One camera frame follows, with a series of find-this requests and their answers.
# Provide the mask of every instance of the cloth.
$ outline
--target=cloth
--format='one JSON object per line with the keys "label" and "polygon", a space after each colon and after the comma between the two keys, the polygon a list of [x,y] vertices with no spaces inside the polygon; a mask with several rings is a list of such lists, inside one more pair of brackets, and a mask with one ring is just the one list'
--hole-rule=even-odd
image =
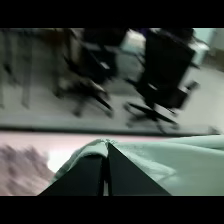
{"label": "cloth", "polygon": [[81,157],[106,158],[108,143],[171,195],[224,195],[224,136],[221,135],[138,143],[95,140],[76,151],[52,182],[74,167]]}

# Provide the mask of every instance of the green towel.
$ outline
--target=green towel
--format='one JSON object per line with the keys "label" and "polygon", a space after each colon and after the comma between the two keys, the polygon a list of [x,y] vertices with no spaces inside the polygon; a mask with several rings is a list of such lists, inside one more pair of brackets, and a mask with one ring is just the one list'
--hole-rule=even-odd
{"label": "green towel", "polygon": [[224,195],[222,135],[137,143],[95,140],[76,151],[59,169],[52,183],[74,167],[81,157],[107,157],[108,142],[171,195]]}

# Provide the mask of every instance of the chair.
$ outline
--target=chair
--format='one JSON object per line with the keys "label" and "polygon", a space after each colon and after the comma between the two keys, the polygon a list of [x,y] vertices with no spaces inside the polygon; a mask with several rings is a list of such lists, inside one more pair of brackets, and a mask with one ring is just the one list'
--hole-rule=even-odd
{"label": "chair", "polygon": [[133,107],[143,112],[136,115],[128,122],[128,126],[132,126],[132,122],[144,119],[152,119],[157,123],[158,128],[164,132],[159,121],[174,125],[178,128],[176,122],[159,114],[156,111],[156,105],[160,105],[173,114],[173,109],[181,109],[186,102],[190,93],[198,86],[196,82],[191,82],[186,86],[186,90],[178,89],[178,85],[184,77],[184,74],[191,64],[195,52],[188,45],[177,42],[166,35],[156,34],[148,31],[145,51],[144,72],[140,79],[135,82],[126,80],[134,85],[136,90],[143,96],[145,104],[142,107],[133,103],[126,103],[125,109],[130,112]]}
{"label": "chair", "polygon": [[85,29],[82,41],[96,44],[100,50],[89,50],[82,45],[79,64],[66,59],[70,71],[88,80],[85,84],[81,83],[72,87],[72,91],[80,95],[78,105],[74,111],[76,116],[81,116],[82,109],[89,98],[94,98],[106,107],[108,116],[113,115],[112,107],[102,98],[102,96],[105,96],[108,99],[109,95],[101,86],[107,80],[113,79],[117,74],[116,54],[107,51],[105,46],[119,47],[126,32],[127,29]]}

